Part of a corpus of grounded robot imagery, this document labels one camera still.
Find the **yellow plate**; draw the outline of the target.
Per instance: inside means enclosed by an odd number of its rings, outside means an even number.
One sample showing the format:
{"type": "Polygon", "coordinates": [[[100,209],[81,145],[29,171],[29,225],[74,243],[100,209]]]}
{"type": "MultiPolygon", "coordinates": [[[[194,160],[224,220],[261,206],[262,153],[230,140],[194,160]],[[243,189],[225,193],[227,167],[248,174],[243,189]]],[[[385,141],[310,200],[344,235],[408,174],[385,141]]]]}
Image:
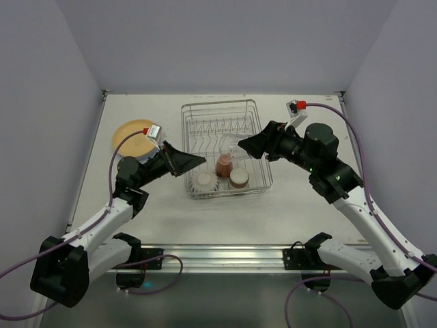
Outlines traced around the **yellow plate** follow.
{"type": "Polygon", "coordinates": [[[113,134],[113,149],[122,157],[133,156],[137,158],[141,155],[147,154],[154,148],[154,146],[146,139],[143,134],[143,129],[151,127],[152,124],[157,123],[146,119],[131,120],[124,123],[113,134]]]}

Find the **clear glass tumbler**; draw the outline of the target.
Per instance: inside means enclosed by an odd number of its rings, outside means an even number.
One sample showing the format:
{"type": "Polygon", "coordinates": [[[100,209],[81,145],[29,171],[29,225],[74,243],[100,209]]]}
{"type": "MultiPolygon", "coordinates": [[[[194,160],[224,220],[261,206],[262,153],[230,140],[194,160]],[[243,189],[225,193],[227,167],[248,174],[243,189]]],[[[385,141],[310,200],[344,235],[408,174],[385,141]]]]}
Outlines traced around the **clear glass tumbler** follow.
{"type": "Polygon", "coordinates": [[[247,159],[252,159],[252,157],[243,150],[238,143],[248,136],[243,134],[224,134],[220,140],[218,149],[220,155],[225,155],[231,162],[243,161],[247,159]]]}

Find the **pink mug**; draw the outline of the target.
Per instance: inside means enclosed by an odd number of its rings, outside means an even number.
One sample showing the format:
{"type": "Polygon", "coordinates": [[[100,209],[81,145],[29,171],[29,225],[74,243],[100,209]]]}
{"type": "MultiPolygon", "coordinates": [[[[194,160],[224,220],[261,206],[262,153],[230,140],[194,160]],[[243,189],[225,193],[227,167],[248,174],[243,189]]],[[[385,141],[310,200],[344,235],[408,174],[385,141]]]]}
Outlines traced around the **pink mug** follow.
{"type": "Polygon", "coordinates": [[[231,155],[222,154],[219,156],[216,162],[215,173],[219,178],[229,178],[233,168],[234,167],[231,161],[231,155]]]}

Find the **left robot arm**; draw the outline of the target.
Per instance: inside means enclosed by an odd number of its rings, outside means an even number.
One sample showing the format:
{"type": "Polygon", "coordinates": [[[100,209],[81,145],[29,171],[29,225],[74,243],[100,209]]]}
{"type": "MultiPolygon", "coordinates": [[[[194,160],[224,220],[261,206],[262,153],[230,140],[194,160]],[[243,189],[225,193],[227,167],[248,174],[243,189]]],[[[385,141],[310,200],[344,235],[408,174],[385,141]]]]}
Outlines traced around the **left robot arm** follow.
{"type": "Polygon", "coordinates": [[[108,270],[129,266],[143,270],[141,241],[117,229],[142,211],[149,196],[142,189],[145,185],[166,174],[181,176],[205,162],[204,157],[176,150],[168,142],[145,163],[132,156],[122,158],[115,182],[109,184],[109,203],[79,228],[42,242],[30,289],[72,308],[108,270]]]}

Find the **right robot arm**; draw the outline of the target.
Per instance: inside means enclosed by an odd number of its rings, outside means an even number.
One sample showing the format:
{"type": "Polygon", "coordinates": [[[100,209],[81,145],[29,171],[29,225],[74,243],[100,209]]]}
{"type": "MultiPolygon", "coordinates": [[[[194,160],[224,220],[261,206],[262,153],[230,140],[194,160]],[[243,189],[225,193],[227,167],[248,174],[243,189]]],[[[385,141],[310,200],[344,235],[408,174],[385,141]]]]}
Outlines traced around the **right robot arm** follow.
{"type": "Polygon", "coordinates": [[[424,254],[403,236],[373,202],[360,176],[338,158],[339,140],[328,125],[310,124],[300,137],[293,126],[271,121],[238,145],[255,159],[286,159],[309,172],[315,192],[354,225],[375,254],[348,247],[325,233],[308,240],[305,249],[369,284],[387,307],[400,309],[436,274],[436,255],[424,254]]]}

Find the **white striped bowl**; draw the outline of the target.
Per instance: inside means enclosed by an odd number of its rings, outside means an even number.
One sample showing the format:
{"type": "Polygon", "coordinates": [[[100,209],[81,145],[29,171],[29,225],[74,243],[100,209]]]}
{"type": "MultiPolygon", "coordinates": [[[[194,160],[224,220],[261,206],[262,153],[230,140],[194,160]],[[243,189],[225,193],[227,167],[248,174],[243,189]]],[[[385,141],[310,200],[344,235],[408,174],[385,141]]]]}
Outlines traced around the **white striped bowl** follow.
{"type": "Polygon", "coordinates": [[[189,182],[189,190],[192,193],[209,194],[219,189],[219,178],[210,170],[195,172],[189,182]]]}

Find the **white brown cup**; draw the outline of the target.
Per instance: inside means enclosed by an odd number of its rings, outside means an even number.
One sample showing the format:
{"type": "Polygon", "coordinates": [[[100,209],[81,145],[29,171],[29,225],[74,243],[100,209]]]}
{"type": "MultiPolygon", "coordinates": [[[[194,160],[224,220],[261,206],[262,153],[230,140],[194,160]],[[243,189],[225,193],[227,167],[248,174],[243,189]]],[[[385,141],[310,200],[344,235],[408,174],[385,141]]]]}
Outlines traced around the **white brown cup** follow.
{"type": "Polygon", "coordinates": [[[248,185],[249,178],[249,173],[244,168],[233,168],[229,175],[229,185],[234,189],[243,189],[248,185]]]}

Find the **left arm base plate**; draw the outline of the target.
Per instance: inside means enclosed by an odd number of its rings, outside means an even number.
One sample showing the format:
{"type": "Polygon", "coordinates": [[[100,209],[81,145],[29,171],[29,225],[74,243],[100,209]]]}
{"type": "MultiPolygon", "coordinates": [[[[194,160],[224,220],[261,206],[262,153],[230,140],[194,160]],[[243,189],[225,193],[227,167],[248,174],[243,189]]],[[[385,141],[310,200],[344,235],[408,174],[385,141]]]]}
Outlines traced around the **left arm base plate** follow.
{"type": "Polygon", "coordinates": [[[164,249],[162,248],[142,248],[131,252],[128,260],[125,263],[117,265],[116,269],[133,269],[133,270],[161,270],[162,255],[164,249]]]}

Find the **aluminium mounting rail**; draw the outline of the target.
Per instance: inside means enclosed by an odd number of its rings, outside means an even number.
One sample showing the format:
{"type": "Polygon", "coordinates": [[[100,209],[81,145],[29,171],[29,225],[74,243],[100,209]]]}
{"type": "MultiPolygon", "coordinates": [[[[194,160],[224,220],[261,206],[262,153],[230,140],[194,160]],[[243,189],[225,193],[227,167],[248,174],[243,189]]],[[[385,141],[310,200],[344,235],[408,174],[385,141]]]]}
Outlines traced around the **aluminium mounting rail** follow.
{"type": "Polygon", "coordinates": [[[165,256],[147,264],[119,268],[136,273],[336,273],[333,265],[296,264],[289,245],[143,245],[145,259],[165,256]]]}

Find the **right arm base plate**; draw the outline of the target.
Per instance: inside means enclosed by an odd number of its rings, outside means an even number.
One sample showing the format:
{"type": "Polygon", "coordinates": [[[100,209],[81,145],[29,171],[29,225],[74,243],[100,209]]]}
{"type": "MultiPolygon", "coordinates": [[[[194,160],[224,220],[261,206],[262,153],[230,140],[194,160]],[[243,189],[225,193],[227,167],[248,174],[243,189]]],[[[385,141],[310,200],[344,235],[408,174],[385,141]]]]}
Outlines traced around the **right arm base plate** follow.
{"type": "Polygon", "coordinates": [[[306,248],[286,248],[282,250],[284,269],[287,271],[324,270],[327,264],[322,262],[316,250],[306,248]]]}

